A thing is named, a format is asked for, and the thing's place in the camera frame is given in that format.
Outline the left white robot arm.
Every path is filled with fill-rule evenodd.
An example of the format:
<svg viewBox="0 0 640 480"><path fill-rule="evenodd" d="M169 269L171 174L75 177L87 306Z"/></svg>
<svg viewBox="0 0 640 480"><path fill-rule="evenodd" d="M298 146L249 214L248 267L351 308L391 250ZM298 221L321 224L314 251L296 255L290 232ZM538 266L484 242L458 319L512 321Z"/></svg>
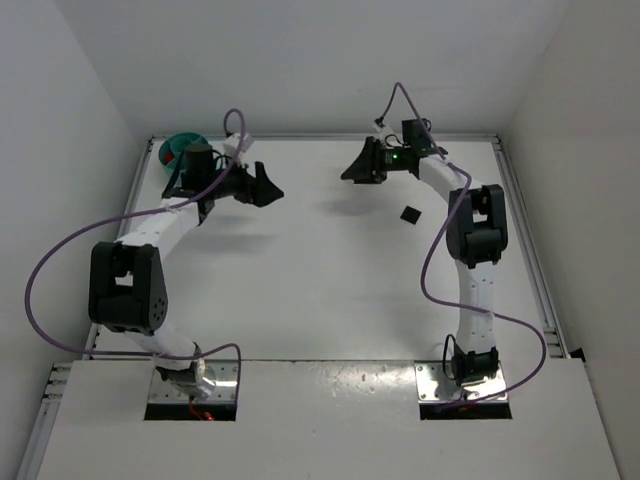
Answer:
<svg viewBox="0 0 640 480"><path fill-rule="evenodd" d="M219 199L266 207L283 198L263 163L249 169L241 151L228 144L217 153L209 144L189 144L162 193L159 210L114 242L91 252L90 320L126 336L150 355L162 381L189 397L207 385L199 345L168 321L163 261L182 238L199 227Z"/></svg>

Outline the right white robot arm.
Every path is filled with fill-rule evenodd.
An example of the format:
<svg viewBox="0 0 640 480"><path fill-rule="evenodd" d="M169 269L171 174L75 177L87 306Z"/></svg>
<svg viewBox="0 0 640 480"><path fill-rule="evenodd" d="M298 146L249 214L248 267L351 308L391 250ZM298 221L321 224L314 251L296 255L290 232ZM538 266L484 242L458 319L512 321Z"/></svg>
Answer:
<svg viewBox="0 0 640 480"><path fill-rule="evenodd" d="M451 337L453 354L444 372L458 385L493 378L499 353L493 332L495 270L508 245L506 204L498 184L481 184L446 158L446 151L424 134L423 121L402 122L401 140L383 119L374 121L376 134L365 139L343 181L380 184L390 172L412 174L447 202L444 239L459 280L458 330Z"/></svg>

